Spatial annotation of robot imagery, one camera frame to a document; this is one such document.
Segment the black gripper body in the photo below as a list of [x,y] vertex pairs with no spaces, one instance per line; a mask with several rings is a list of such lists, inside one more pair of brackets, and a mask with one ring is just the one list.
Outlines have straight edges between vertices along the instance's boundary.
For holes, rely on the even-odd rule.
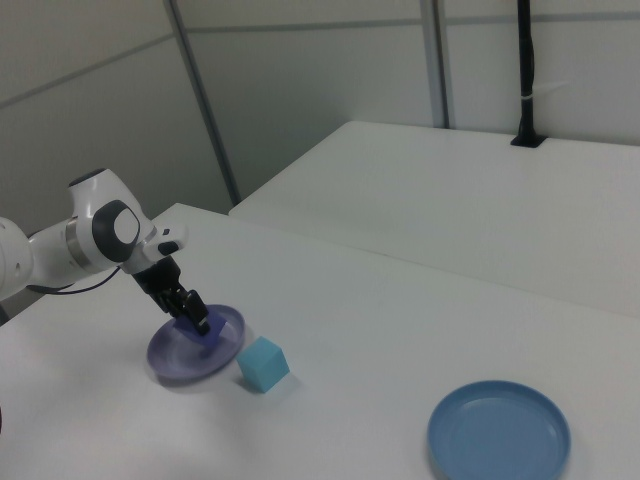
[[174,289],[183,289],[180,284],[181,270],[172,256],[168,256],[150,268],[133,274],[132,277],[141,289],[149,295],[165,313],[166,294]]

